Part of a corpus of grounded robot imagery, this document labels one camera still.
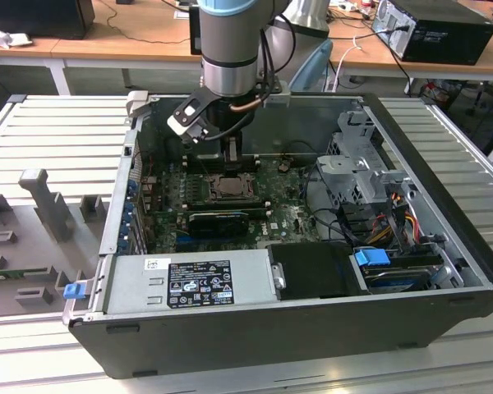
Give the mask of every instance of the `sticker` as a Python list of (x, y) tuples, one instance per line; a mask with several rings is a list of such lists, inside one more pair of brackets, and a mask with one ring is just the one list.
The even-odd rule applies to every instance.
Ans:
[(167, 304), (171, 309), (233, 304), (229, 260), (196, 263), (170, 263), (170, 259), (162, 260), (168, 260)]
[(145, 259), (145, 270), (168, 269), (172, 259)]

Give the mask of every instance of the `computer case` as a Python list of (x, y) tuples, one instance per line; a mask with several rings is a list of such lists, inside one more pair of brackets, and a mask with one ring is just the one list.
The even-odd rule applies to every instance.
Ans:
[[(394, 31), (408, 26), (408, 31)], [(404, 62), (477, 63), (493, 21), (452, 0), (381, 0), (372, 29)]]
[(8, 33), (83, 39), (94, 18), (91, 0), (0, 1), (0, 30)]

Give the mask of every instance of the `side panel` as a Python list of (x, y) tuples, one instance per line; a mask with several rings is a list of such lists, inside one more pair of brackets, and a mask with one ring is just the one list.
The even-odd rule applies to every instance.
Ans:
[(493, 311), (493, 291), (403, 300), (75, 323), (111, 378), (189, 373), (429, 345)]

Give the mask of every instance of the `wooden desk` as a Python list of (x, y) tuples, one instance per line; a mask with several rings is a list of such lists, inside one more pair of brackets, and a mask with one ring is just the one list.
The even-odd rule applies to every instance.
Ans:
[[(464, 4), (491, 13), (493, 3), (461, 0)], [(173, 19), (174, 10), (160, 0), (136, 0), (132, 5), (117, 5), (113, 0), (93, 0), (95, 21), (83, 40), (35, 39), (35, 45), (25, 48), (0, 48), (0, 64), (46, 66), (60, 94), (72, 94), (67, 83), (67, 67), (102, 67), (123, 69), (125, 85), (130, 85), (127, 70), (164, 69), (198, 70), (200, 57), (190, 54), (188, 21)], [(149, 41), (183, 41), (179, 44), (150, 44), (124, 37), (108, 26), (118, 27), (125, 35)], [(369, 34), (369, 28), (359, 21), (335, 21), (330, 26), (331, 37), (352, 38)], [(342, 73), (355, 76), (405, 76), (391, 57), (389, 50), (376, 37), (361, 39), (362, 51), (351, 51), (344, 60)], [(331, 60), (338, 64), (343, 53), (352, 46), (351, 40), (334, 40)], [(428, 63), (403, 63), (412, 78), (457, 80), (493, 80), (493, 38), (475, 66)]]
[[(462, 4), (491, 14), (492, 2), (475, 2), (473, 0), (461, 0)], [(364, 27), (359, 21), (337, 20), (330, 26), (330, 37), (352, 38), (354, 35), (365, 35), (371, 30)], [(343, 73), (362, 76), (403, 76), (398, 65), (394, 61), (390, 51), (378, 37), (359, 39), (357, 43), (362, 51), (353, 50), (343, 60)], [(330, 60), (338, 64), (345, 51), (352, 47), (352, 40), (334, 40), (334, 49)], [(460, 66), (451, 64), (412, 63), (402, 62), (402, 67), (414, 78), (427, 78), (428, 75), (436, 75), (443, 79), (463, 80), (493, 80), (493, 37), (481, 55), (475, 66)]]
[[(166, 62), (198, 62), (190, 54), (188, 21), (173, 19), (171, 7), (160, 0), (136, 0), (132, 5), (115, 4), (113, 0), (93, 0), (94, 25), (84, 40), (60, 40), (52, 50), (53, 57), (141, 60)], [(108, 26), (120, 29), (134, 39), (175, 42), (176, 44), (149, 44), (124, 37)]]
[(51, 57), (51, 51), (57, 45), (58, 39), (32, 39), (33, 45), (26, 47), (0, 47), (0, 56), (8, 57)]

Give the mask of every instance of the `robotic arm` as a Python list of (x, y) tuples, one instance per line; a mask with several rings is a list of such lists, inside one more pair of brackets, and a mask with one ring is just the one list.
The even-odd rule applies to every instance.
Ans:
[[(274, 36), (274, 29), (266, 29), (269, 22), (282, 15), (290, 2), (198, 1), (204, 86), (173, 112), (168, 124), (187, 143), (219, 140), (227, 171), (234, 172), (241, 166), (241, 129), (253, 121), (255, 110), (277, 85), (275, 74), (278, 70), (274, 69), (274, 63), (281, 65), (284, 62), (281, 54), (288, 58), (290, 53), (292, 45), (279, 45), (282, 43), (280, 36)], [(317, 26), (310, 26), (310, 23), (323, 19), (325, 26), (321, 29), (327, 36), (325, 13), (328, 4), (328, 0), (294, 0), (296, 10), (289, 7), (290, 17), (281, 16), (293, 33), (291, 56), (296, 50), (296, 33), (292, 25), (314, 30), (312, 28)], [(293, 16), (298, 19), (289, 21)], [(262, 79), (258, 74), (258, 58), (262, 58), (265, 70)]]
[(195, 91), (168, 120), (178, 135), (197, 143), (208, 140), (205, 137), (210, 131), (220, 135), (233, 128), (229, 135), (251, 121), (250, 112), (234, 112), (231, 108), (256, 100), (260, 31), (289, 3), (199, 0), (205, 86)]

